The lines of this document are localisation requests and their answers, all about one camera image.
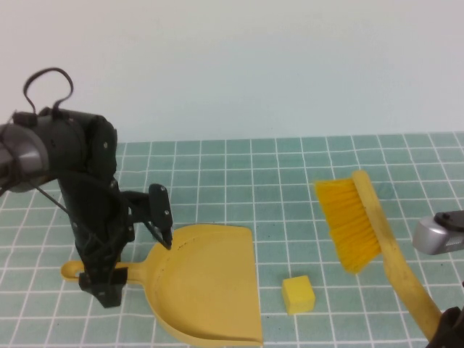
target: tiled surface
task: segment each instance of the tiled surface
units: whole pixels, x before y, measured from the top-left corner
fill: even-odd
[[[383,273],[380,258],[358,277],[343,271],[314,195],[314,180],[366,169],[411,268],[442,310],[462,306],[464,252],[418,254],[419,218],[462,209],[464,133],[121,144],[122,189],[169,188],[175,227],[242,225],[254,231],[266,346],[419,348],[426,345]],[[59,197],[58,186],[47,190]],[[77,258],[67,217],[36,192],[0,199],[0,347],[185,346],[160,328],[137,286],[102,309],[59,266]],[[123,259],[152,247],[143,228]],[[315,310],[285,313],[281,282],[308,275]]]

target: brush bristles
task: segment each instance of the brush bristles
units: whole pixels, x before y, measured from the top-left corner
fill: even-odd
[[[316,194],[344,269],[360,272],[381,249],[351,179],[319,181]]]

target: yellow brush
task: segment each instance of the yellow brush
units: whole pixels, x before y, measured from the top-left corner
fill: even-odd
[[[391,286],[432,340],[441,312],[407,265],[369,175],[357,170],[351,179],[317,182],[315,190],[345,270],[357,273],[382,253]]]

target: black object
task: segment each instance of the black object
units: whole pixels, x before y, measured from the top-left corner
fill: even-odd
[[[50,71],[70,82],[70,94],[36,114],[29,85]],[[69,75],[59,68],[31,76],[24,94],[33,112],[15,112],[13,123],[0,126],[0,195],[38,189],[70,217],[75,246],[85,271],[83,291],[103,307],[121,303],[127,268],[115,270],[121,251],[133,241],[134,223],[143,223],[164,247],[172,243],[172,212],[167,189],[152,184],[149,193],[120,192],[116,171],[117,131],[103,116],[60,109],[73,92]],[[58,180],[65,207],[41,185]]]
[[[448,231],[464,232],[464,210],[455,212],[438,212],[434,220]]]
[[[426,348],[464,347],[464,308],[449,308],[443,312],[434,338]]]

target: yellow dustpan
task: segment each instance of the yellow dustpan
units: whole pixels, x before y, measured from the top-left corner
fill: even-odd
[[[262,329],[252,232],[222,225],[191,225],[173,235],[173,247],[155,244],[145,261],[128,268],[141,284],[158,322],[177,340],[198,347],[259,346]],[[78,281],[81,261],[62,266]]]

